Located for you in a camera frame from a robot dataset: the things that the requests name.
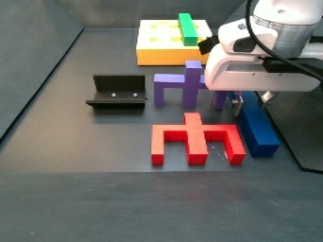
blue block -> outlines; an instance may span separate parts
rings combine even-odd
[[[250,154],[252,157],[271,157],[280,145],[279,139],[255,93],[243,92],[242,97],[244,104],[238,119]],[[234,98],[235,94],[230,92],[230,99]]]

green block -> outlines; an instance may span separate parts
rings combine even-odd
[[[178,23],[184,46],[196,46],[198,35],[196,27],[190,13],[178,14]]]

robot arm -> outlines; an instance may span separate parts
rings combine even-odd
[[[312,47],[308,44],[322,14],[323,0],[260,0],[250,19],[219,28],[219,44],[206,66],[208,89],[311,91],[319,85],[316,77],[300,73],[268,73],[263,59],[274,54],[284,59],[307,58],[315,53],[315,57],[323,60],[323,44],[316,43]],[[260,43],[250,36],[248,25]],[[272,55],[262,45],[274,52]]]

purple arch block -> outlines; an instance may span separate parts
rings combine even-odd
[[[154,77],[154,104],[155,107],[164,106],[164,89],[180,88],[182,106],[184,109],[196,107],[196,96],[199,89],[207,89],[204,84],[204,76],[202,75],[202,64],[198,60],[186,61],[184,75],[179,74],[155,74]],[[214,107],[223,109],[227,92],[218,91],[214,95]]]

red block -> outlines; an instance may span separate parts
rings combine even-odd
[[[203,125],[198,112],[184,113],[183,125],[152,125],[151,162],[164,163],[164,142],[186,142],[188,165],[204,165],[207,141],[222,141],[230,164],[242,164],[246,155],[235,125]]]

